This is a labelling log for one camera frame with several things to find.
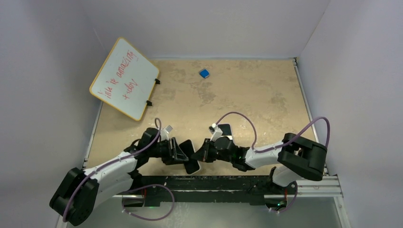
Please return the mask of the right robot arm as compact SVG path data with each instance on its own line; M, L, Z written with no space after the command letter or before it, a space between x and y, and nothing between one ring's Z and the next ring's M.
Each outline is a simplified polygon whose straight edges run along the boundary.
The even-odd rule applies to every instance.
M321 181L325 167L327 148L317 142L294 133L286 133L283 140L252 149L237 146L227 136L215 141L206 139L192 159L211 163L216 160L229 162L239 171L251 171L266 165L281 164L267 180L267 188L279 193L290 183L307 179Z

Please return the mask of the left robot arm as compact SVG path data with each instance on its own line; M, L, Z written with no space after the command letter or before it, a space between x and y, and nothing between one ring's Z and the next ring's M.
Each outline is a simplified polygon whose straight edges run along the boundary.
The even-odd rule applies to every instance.
M150 187L173 192L166 184L142 185L137 169L149 158L161 158L166 165L183 164L195 152L191 140L178 143L169 137L171 128L147 128L140 139L113 159L90 169L69 170L52 196L49 206L73 226L82 224L99 204L118 193L137 194Z

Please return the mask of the white phone case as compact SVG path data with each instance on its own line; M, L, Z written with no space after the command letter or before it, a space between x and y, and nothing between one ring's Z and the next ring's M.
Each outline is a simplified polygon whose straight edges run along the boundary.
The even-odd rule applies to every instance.
M193 175L201 169L199 161L197 160L189 160L184 164L184 167L188 175Z

